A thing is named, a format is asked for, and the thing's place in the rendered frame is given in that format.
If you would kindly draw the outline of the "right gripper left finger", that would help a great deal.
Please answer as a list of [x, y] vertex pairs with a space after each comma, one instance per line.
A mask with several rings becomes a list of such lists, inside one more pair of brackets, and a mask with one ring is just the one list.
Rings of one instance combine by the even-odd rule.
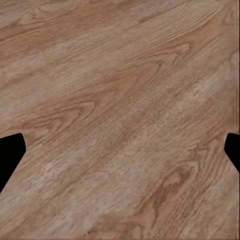
[[0, 193], [26, 153], [22, 133], [0, 138]]

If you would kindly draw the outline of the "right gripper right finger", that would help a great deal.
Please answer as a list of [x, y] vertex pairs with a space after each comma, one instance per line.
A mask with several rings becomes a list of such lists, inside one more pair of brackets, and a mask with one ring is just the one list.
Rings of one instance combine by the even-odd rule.
[[224, 151], [235, 165], [240, 173], [240, 135], [235, 133], [229, 133], [227, 135]]

